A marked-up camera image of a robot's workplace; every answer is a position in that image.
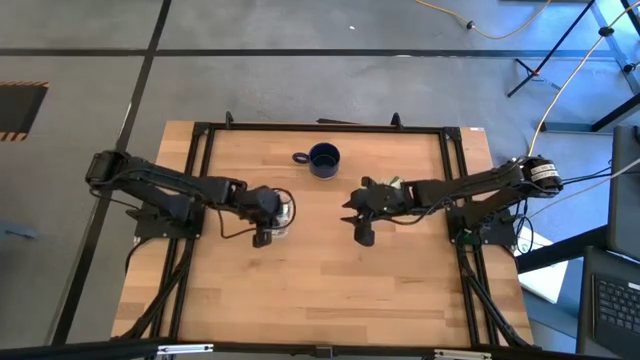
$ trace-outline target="laptop keyboard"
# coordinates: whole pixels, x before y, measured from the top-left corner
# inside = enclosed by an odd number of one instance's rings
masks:
[[[640,291],[622,281],[597,279],[596,286],[598,320],[640,334]]]

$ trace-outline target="metal clamp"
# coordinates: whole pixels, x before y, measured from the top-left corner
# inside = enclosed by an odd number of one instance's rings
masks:
[[[231,112],[227,111],[224,115],[224,123],[226,125],[227,130],[231,130],[231,123],[234,122],[233,116],[231,116]]]
[[[435,352],[435,358],[442,360],[491,360],[490,353],[438,349]]]
[[[315,357],[319,359],[333,358],[333,347],[332,346],[316,346]]]
[[[160,345],[157,355],[198,354],[213,352],[213,344]]]
[[[400,114],[393,113],[393,116],[391,117],[391,125],[395,126],[399,131],[402,131],[404,129],[402,121],[400,120]]]

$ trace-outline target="mug handle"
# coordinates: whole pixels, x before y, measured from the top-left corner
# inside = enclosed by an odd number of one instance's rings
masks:
[[[309,155],[305,153],[295,153],[291,156],[293,161],[298,164],[308,164],[309,163]]]

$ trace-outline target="blue mug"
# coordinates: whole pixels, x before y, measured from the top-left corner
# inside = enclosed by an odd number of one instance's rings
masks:
[[[321,180],[336,176],[340,165],[340,151],[329,143],[316,144],[309,150],[309,154],[295,153],[292,158],[298,164],[309,164],[311,174]]]

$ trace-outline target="table leg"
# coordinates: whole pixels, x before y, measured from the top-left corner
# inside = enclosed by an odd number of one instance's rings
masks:
[[[579,258],[587,246],[606,248],[607,225],[589,230],[553,245],[533,250],[516,258],[518,273],[526,273],[551,266],[565,260]]]

